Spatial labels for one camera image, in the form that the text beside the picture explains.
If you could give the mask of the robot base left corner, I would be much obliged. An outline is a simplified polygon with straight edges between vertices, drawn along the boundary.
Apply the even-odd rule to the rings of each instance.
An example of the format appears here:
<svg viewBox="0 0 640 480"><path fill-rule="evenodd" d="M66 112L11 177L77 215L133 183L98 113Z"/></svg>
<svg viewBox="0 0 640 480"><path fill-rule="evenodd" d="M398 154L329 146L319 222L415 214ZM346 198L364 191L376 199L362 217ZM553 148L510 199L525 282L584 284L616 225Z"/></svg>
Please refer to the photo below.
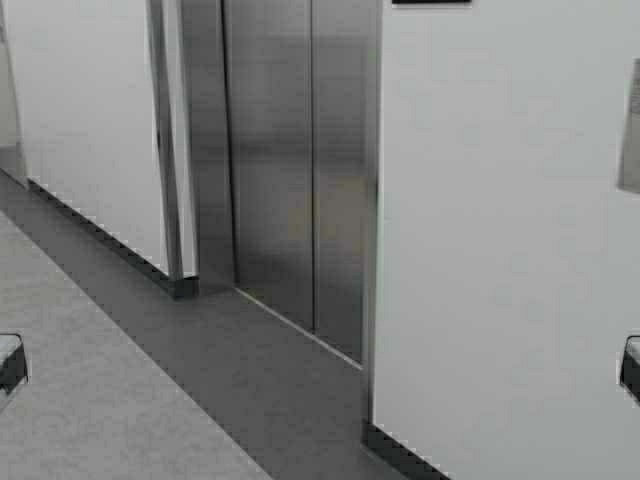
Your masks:
<svg viewBox="0 0 640 480"><path fill-rule="evenodd" d="M23 338L18 333L1 334L1 401L29 381L29 369Z"/></svg>

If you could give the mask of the robot base right corner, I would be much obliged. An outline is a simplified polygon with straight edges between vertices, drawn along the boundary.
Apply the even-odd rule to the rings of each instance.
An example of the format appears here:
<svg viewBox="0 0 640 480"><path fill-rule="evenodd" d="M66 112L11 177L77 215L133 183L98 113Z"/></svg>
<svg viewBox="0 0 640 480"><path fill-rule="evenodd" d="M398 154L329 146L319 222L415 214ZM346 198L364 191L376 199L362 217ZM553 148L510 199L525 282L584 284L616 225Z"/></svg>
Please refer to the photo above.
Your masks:
<svg viewBox="0 0 640 480"><path fill-rule="evenodd" d="M626 339L623 351L620 374L620 384L634 398L640 400L640 364L639 364L639 336L631 335Z"/></svg>

